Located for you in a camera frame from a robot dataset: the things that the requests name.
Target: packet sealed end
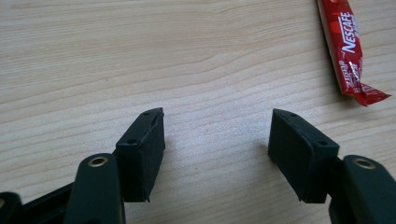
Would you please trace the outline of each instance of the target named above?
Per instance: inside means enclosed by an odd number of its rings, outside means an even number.
[[[347,0],[318,0],[320,17],[341,92],[371,105],[390,95],[361,83],[362,52],[358,23]]]

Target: wooden table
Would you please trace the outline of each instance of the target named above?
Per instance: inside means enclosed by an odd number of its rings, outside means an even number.
[[[394,0],[352,0],[362,81],[396,94]],[[0,191],[24,203],[163,107],[151,203],[127,223],[329,223],[267,156],[273,108],[396,176],[396,98],[340,94],[316,1],[0,1]]]

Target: wooden surface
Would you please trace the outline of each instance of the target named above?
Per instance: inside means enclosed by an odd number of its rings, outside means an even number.
[[[396,4],[352,0],[362,81],[396,95]],[[151,203],[128,223],[329,223],[266,151],[273,108],[396,176],[396,100],[338,89],[316,1],[0,1],[0,191],[24,203],[163,107]]]

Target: red coffee packet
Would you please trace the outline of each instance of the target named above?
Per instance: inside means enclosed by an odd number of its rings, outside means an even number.
[[[371,105],[390,97],[361,83],[362,52],[358,23],[347,0],[318,0],[320,17],[341,92]]]

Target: light wood tabletop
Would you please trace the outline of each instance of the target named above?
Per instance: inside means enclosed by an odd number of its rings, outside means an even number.
[[[395,95],[396,4],[351,0],[362,82]],[[316,1],[0,1],[0,191],[28,203],[162,107],[151,203],[127,223],[330,223],[267,155],[273,108],[396,176],[396,98],[341,95]]]

